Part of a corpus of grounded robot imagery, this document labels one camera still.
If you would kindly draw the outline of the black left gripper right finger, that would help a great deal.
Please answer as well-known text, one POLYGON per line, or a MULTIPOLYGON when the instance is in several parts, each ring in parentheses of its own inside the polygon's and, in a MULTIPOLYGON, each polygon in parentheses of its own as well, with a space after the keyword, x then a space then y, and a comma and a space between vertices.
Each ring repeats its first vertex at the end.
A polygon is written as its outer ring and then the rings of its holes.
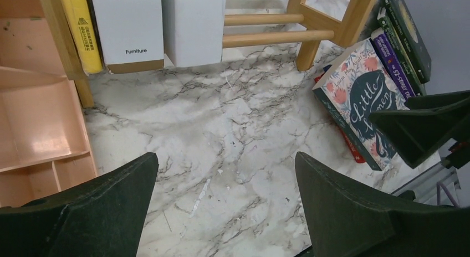
POLYGON ((304 152, 295 174, 315 256, 469 255, 469 208, 384 193, 304 152))

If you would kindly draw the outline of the Afternoon tea coffee cover book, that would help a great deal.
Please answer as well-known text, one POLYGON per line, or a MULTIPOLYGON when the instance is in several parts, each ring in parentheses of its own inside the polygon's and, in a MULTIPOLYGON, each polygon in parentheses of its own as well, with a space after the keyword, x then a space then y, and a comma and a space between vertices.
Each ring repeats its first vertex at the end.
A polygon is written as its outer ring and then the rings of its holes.
POLYGON ((165 54, 176 67, 220 63, 226 0, 162 0, 165 54))

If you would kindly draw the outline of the floral Little Women book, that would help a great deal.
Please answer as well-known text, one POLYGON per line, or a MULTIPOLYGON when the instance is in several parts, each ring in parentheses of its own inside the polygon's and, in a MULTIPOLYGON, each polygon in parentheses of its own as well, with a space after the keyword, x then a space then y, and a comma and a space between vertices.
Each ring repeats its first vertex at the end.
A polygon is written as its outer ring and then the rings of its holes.
POLYGON ((397 152, 369 116, 406 106, 372 42, 366 39, 347 48, 314 85, 313 93, 371 169, 385 170, 397 152))

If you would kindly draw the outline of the white Furniture Decorate book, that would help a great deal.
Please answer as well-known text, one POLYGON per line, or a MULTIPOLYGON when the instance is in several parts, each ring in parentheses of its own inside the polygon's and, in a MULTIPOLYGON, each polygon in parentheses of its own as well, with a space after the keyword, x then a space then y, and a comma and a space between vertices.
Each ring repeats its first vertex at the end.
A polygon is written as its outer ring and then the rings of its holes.
POLYGON ((164 67, 162 0, 91 0, 111 74, 164 67))

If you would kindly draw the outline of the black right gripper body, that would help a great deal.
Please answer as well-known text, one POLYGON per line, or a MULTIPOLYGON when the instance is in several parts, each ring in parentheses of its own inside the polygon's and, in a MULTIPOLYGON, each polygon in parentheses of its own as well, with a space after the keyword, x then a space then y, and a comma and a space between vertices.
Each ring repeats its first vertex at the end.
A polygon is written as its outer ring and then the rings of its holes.
POLYGON ((451 153, 441 158, 440 164, 443 167, 460 169, 469 162, 469 137, 455 139, 444 136, 442 140, 443 144, 449 140, 455 140, 455 143, 448 149, 451 153))

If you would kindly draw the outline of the purple 52-Storey Treehouse book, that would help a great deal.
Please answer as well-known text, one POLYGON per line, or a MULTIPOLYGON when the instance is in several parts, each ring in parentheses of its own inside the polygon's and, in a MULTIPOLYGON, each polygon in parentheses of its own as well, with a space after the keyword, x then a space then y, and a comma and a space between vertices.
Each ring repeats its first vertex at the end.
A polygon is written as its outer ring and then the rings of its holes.
POLYGON ((411 97, 417 96, 382 28, 378 28, 372 32, 371 42, 389 76, 405 99, 408 100, 411 97))

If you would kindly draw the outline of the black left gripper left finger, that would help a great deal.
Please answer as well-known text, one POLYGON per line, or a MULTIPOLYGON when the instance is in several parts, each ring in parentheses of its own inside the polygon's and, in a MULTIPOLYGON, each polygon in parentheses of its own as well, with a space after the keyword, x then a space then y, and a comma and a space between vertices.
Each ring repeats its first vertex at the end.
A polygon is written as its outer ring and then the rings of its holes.
POLYGON ((2 256, 135 256, 156 183, 153 152, 75 187, 1 209, 2 256))

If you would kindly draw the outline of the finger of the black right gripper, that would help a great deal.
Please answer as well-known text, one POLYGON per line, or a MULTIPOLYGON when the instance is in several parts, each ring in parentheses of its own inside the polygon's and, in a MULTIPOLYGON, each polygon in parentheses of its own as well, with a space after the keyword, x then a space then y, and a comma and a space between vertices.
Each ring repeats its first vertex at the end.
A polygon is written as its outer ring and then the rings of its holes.
POLYGON ((369 115, 411 168, 438 151, 443 137, 469 137, 469 91, 409 98, 406 110, 380 110, 369 115))

